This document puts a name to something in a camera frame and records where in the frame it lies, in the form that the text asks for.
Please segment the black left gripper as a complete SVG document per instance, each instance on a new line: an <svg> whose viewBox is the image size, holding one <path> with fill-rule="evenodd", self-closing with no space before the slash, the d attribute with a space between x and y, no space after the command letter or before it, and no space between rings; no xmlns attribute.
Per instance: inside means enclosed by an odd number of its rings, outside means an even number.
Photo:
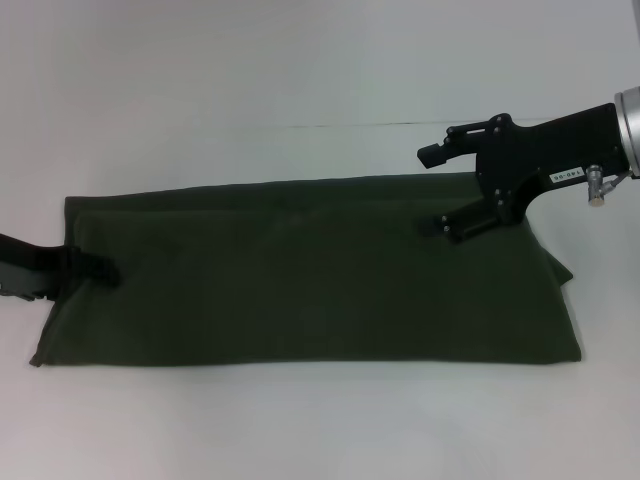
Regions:
<svg viewBox="0 0 640 480"><path fill-rule="evenodd" d="M80 280L116 287L120 273L112 259L77 247L43 247L1 235L2 296L55 301L67 281Z"/></svg>

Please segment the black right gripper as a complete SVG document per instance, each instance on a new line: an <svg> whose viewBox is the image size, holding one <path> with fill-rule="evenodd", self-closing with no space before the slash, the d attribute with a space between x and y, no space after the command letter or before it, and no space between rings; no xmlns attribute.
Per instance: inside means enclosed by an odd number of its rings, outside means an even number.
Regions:
<svg viewBox="0 0 640 480"><path fill-rule="evenodd" d="M536 197L584 182L591 166L600 167L605 177L629 170L612 103L532 127L510 119L496 127L489 121L451 126L441 144L420 148L417 158L430 169L476 153L476 174L486 201L421 217L423 237L458 244L500 225L520 223Z"/></svg>

